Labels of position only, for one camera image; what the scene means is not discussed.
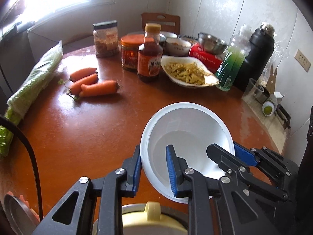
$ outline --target blue gripper pad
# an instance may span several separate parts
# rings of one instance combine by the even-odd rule
[[[134,172],[134,180],[133,180],[133,193],[136,194],[138,191],[138,185],[139,185],[139,180],[140,180],[140,174],[141,174],[141,159],[140,155],[138,156],[137,162],[136,162],[136,167],[135,167],[135,172]]]
[[[171,156],[171,152],[168,146],[166,147],[166,164],[167,164],[168,174],[170,177],[171,189],[172,189],[174,196],[176,196],[177,191],[178,191],[177,183],[176,183],[176,173],[175,173],[175,168],[174,168],[174,163],[173,163],[173,159]]]
[[[234,142],[235,147],[235,156],[238,157],[241,161],[246,163],[248,166],[256,166],[258,162],[255,160],[253,154],[249,153],[245,148],[241,147]]]

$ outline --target green bottle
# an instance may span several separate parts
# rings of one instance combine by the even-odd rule
[[[249,39],[251,35],[251,27],[243,25],[240,28],[239,34],[231,37],[226,56],[215,73],[215,76],[219,79],[217,87],[220,90],[228,91],[232,87],[245,57],[250,52],[251,46]]]

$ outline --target wall outlet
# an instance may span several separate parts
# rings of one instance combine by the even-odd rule
[[[309,71],[311,63],[304,56],[304,54],[302,54],[302,52],[300,50],[297,50],[297,53],[295,54],[295,59],[301,64],[301,66],[306,70],[306,72]]]

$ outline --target chair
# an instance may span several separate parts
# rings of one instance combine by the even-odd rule
[[[142,30],[145,30],[146,23],[159,23],[161,31],[180,34],[180,17],[165,13],[144,12],[141,14]]]

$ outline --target wooden table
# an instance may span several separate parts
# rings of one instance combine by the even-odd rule
[[[57,82],[83,67],[98,67],[100,80],[117,79],[122,86],[120,93],[75,102]],[[80,177],[103,177],[120,167],[140,143],[148,120],[171,103],[187,101],[203,105],[224,121],[236,142],[247,148],[272,147],[266,131],[241,100],[242,92],[234,87],[229,92],[216,87],[182,88],[171,82],[164,72],[156,82],[145,84],[136,73],[122,69],[120,56],[97,59],[94,47],[65,55],[58,71],[19,125],[37,158],[44,215]],[[268,182],[257,169],[252,171]],[[30,206],[38,210],[31,163],[16,138],[9,155],[0,159],[1,202],[7,191],[23,194]],[[123,204],[147,201],[187,212],[187,205],[159,194],[142,171],[137,196],[123,199]]]

